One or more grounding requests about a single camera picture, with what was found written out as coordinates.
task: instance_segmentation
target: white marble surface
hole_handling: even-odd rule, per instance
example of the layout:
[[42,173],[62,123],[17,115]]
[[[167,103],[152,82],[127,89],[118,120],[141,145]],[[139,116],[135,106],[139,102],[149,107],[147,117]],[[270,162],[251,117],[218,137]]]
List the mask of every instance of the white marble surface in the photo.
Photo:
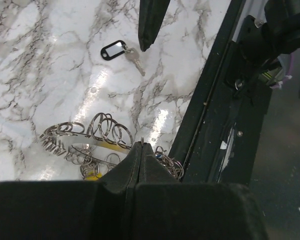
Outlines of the white marble surface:
[[39,136],[98,112],[169,150],[230,0],[171,0],[146,74],[102,47],[139,48],[139,0],[0,0],[0,181],[79,179]]

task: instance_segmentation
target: yellow object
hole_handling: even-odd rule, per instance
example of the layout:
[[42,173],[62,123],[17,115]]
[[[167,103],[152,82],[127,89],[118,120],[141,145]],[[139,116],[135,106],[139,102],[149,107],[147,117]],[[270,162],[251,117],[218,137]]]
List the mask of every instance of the yellow object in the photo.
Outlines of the yellow object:
[[98,173],[96,176],[87,176],[84,180],[88,180],[88,181],[97,181],[98,179],[100,179],[102,177],[102,173]]

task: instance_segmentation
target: key head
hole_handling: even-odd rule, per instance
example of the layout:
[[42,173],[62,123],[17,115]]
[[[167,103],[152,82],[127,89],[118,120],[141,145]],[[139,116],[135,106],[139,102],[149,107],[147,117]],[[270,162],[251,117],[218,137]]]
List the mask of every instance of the key head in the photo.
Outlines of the key head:
[[139,53],[137,52],[137,50],[135,48],[129,48],[127,50],[124,51],[125,52],[125,57],[128,60],[137,60],[139,59]]

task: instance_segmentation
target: floor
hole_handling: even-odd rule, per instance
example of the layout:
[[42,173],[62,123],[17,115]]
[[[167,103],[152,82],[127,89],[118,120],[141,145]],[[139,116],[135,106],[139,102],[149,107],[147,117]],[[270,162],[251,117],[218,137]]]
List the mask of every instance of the floor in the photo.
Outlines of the floor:
[[300,240],[300,49],[293,65],[273,91],[250,182],[271,240]]
[[139,49],[139,0],[0,1],[0,181],[80,179],[39,136],[66,121],[109,113],[133,139],[169,151],[230,0],[171,0],[140,62],[100,50]]

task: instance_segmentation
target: key tag label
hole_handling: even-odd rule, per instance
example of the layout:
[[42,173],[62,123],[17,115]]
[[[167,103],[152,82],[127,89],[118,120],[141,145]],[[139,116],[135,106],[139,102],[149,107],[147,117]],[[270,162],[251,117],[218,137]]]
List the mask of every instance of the key tag label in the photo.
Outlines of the key tag label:
[[115,41],[108,46],[105,46],[101,49],[100,54],[101,57],[106,60],[110,61],[121,54],[125,53],[124,47],[126,46],[126,43],[122,40]]

